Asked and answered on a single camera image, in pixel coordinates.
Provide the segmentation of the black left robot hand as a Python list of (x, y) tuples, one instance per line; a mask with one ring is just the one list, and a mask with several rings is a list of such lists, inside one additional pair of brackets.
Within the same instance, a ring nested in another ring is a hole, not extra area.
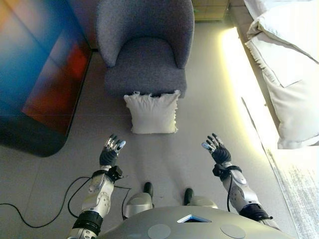
[(100, 169), (107, 170), (114, 167), (119, 152), (125, 146), (126, 141), (117, 139), (117, 136), (112, 134), (105, 142), (102, 152), (99, 157)]

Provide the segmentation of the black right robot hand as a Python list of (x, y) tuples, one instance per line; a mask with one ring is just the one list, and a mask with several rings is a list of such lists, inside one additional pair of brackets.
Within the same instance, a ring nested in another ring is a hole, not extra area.
[(211, 136), (208, 135), (207, 140), (203, 142), (201, 146), (209, 152), (217, 164), (231, 161), (229, 150), (225, 147), (221, 138), (215, 133), (212, 133)]

